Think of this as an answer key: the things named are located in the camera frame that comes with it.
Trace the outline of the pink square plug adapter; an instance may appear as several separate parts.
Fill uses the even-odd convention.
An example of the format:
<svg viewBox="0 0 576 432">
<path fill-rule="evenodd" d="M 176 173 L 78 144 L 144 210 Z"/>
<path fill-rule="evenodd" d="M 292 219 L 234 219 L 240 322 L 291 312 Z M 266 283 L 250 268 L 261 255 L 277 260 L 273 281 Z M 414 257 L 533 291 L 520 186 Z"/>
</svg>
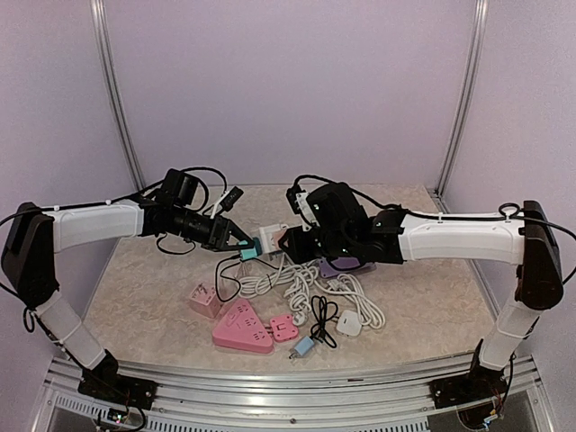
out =
<svg viewBox="0 0 576 432">
<path fill-rule="evenodd" d="M 284 314 L 269 320 L 272 338 L 277 343 L 294 340 L 299 335 L 298 327 L 293 322 L 292 314 Z"/>
</svg>

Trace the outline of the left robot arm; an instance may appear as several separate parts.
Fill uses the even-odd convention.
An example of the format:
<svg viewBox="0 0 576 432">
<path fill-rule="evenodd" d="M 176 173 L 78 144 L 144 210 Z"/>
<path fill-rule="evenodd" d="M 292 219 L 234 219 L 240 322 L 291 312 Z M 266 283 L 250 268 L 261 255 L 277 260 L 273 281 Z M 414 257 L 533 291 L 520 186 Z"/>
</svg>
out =
<svg viewBox="0 0 576 432">
<path fill-rule="evenodd" d="M 126 382 L 118 362 L 91 334 L 62 296 L 55 255 L 100 240 L 159 237 L 171 234 L 206 250 L 231 252 L 252 248 L 254 240 L 217 211 L 203 215 L 190 205 L 202 181 L 194 170 L 171 168 L 152 192 L 141 191 L 106 202 L 42 208 L 21 204 L 7 217 L 12 226 L 1 255 L 1 268 L 53 342 L 83 371 L 86 384 L 109 401 L 119 399 Z"/>
</svg>

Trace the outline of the pink cube socket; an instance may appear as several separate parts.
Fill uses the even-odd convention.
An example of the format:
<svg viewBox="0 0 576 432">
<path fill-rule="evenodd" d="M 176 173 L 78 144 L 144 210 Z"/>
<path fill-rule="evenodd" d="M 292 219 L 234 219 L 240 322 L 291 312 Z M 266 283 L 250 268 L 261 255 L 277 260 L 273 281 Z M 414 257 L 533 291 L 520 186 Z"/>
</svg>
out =
<svg viewBox="0 0 576 432">
<path fill-rule="evenodd" d="M 187 304 L 192 311 L 209 319 L 215 319 L 222 308 L 215 287 L 204 283 L 196 285 L 187 298 Z"/>
</svg>

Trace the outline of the light blue plug adapter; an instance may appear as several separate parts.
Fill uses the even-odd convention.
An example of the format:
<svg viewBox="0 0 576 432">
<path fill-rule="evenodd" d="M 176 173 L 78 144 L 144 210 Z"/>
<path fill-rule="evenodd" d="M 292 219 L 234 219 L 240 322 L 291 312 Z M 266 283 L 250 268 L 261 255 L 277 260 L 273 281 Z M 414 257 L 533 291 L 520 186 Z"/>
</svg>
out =
<svg viewBox="0 0 576 432">
<path fill-rule="evenodd" d="M 289 359 L 305 357 L 317 344 L 317 340 L 313 337 L 302 337 L 290 350 Z"/>
</svg>

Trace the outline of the pink triangular power strip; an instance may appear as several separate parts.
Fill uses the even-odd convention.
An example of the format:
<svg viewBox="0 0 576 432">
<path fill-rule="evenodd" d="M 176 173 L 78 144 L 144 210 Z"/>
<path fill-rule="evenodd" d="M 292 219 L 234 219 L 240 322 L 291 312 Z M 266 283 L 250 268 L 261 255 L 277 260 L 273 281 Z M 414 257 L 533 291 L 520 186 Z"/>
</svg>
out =
<svg viewBox="0 0 576 432">
<path fill-rule="evenodd" d="M 274 341 L 257 316 L 251 303 L 236 299 L 224 312 L 212 330 L 215 346 L 268 355 L 274 351 Z"/>
</svg>

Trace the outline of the white cube socket adapter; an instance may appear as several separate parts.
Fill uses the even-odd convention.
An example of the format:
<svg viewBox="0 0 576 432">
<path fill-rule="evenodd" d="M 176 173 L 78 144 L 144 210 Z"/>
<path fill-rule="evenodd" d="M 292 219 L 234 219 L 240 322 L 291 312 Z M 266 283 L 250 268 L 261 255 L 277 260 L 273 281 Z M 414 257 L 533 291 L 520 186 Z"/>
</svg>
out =
<svg viewBox="0 0 576 432">
<path fill-rule="evenodd" d="M 251 237 L 257 239 L 256 251 L 258 257 L 276 254 L 281 251 L 278 245 L 280 238 L 288 230 L 287 224 L 279 223 L 253 229 Z"/>
</svg>

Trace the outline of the white plug adapter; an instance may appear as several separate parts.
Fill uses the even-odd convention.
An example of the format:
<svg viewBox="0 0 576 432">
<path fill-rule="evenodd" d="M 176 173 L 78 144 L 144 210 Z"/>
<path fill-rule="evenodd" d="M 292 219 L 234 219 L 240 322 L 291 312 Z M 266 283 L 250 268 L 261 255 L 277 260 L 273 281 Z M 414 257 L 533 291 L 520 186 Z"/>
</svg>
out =
<svg viewBox="0 0 576 432">
<path fill-rule="evenodd" d="M 356 338 L 361 334 L 362 324 L 357 312 L 344 310 L 337 319 L 336 331 L 339 335 Z"/>
</svg>

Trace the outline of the teal plug adapter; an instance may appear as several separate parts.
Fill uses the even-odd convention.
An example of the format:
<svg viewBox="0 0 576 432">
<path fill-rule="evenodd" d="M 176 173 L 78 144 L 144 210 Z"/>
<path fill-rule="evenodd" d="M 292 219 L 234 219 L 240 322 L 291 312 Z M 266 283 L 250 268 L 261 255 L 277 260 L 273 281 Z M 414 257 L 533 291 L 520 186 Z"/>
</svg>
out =
<svg viewBox="0 0 576 432">
<path fill-rule="evenodd" d="M 241 261 L 248 261 L 255 259 L 262 255 L 262 247 L 258 238 L 253 238 L 253 246 L 250 248 L 243 248 L 239 251 L 239 258 Z"/>
</svg>

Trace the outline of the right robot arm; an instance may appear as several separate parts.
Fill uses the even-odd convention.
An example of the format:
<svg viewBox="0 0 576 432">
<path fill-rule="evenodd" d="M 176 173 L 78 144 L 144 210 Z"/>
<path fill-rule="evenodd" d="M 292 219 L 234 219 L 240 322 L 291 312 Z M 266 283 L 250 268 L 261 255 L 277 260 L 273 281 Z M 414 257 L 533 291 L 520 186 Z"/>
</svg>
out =
<svg viewBox="0 0 576 432">
<path fill-rule="evenodd" d="M 286 197 L 302 225 L 280 237 L 280 249 L 296 264 L 353 257 L 362 264 L 450 258 L 515 266 L 517 287 L 475 348 L 459 385 L 471 400 L 497 389 L 539 316 L 563 298 L 559 247 L 541 205 L 505 203 L 495 213 L 445 216 L 385 204 L 370 216 L 357 200 L 360 195 L 345 183 L 328 182 L 311 193 L 294 184 Z"/>
</svg>

